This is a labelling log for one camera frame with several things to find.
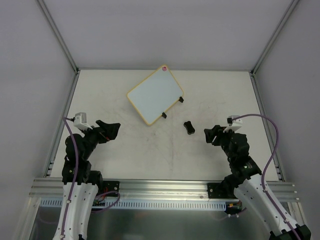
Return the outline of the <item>black whiteboard eraser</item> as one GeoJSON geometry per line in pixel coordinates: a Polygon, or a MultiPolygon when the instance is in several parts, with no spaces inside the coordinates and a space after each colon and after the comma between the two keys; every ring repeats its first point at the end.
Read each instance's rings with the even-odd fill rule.
{"type": "Polygon", "coordinates": [[[192,135],[195,133],[195,128],[193,127],[191,121],[188,120],[188,121],[184,122],[183,126],[185,127],[188,135],[192,135]]]}

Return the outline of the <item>yellow-framed whiteboard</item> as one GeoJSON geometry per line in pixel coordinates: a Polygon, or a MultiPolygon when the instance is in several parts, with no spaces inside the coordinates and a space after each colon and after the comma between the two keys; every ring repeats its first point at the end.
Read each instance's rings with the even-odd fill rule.
{"type": "Polygon", "coordinates": [[[161,65],[127,94],[134,109],[151,126],[177,102],[184,102],[184,91],[166,64],[161,65]]]}

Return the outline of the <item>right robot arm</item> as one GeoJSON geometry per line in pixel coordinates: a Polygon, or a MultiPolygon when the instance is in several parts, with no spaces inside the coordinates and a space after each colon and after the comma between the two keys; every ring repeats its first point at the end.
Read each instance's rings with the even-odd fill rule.
{"type": "Polygon", "coordinates": [[[245,134],[220,125],[205,129],[204,134],[208,144],[221,147],[231,170],[214,193],[240,200],[249,213],[258,217],[271,240],[311,239],[310,229],[285,210],[264,180],[261,169],[250,157],[245,134]]]}

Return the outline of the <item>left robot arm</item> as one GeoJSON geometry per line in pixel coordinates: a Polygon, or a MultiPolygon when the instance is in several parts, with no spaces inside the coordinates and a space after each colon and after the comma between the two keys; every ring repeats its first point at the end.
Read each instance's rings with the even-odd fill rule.
{"type": "Polygon", "coordinates": [[[91,169],[89,157],[97,145],[115,140],[121,125],[97,120],[97,126],[90,126],[74,117],[71,121],[81,131],[78,134],[73,133],[68,125],[69,118],[63,121],[69,136],[65,139],[62,168],[62,205],[53,239],[85,240],[95,200],[120,196],[117,189],[106,190],[102,173],[91,169]]]}

